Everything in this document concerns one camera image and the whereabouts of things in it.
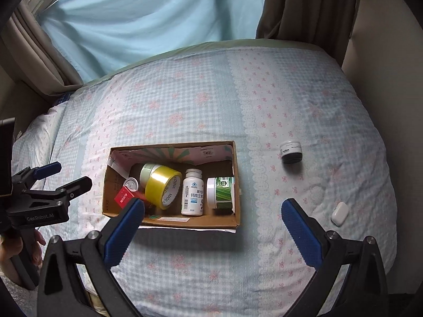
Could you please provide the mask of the person's left hand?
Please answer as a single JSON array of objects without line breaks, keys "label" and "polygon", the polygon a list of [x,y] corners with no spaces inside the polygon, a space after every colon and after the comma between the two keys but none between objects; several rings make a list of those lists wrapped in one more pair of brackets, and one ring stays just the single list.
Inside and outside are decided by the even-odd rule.
[{"label": "person's left hand", "polygon": [[[42,250],[41,245],[46,245],[46,241],[42,234],[38,231],[34,231],[35,246],[32,254],[32,262],[34,265],[39,266],[42,263]],[[20,237],[18,238],[6,238],[1,236],[1,267],[5,268],[11,263],[11,258],[15,255],[19,255],[23,249],[23,242]]]}]

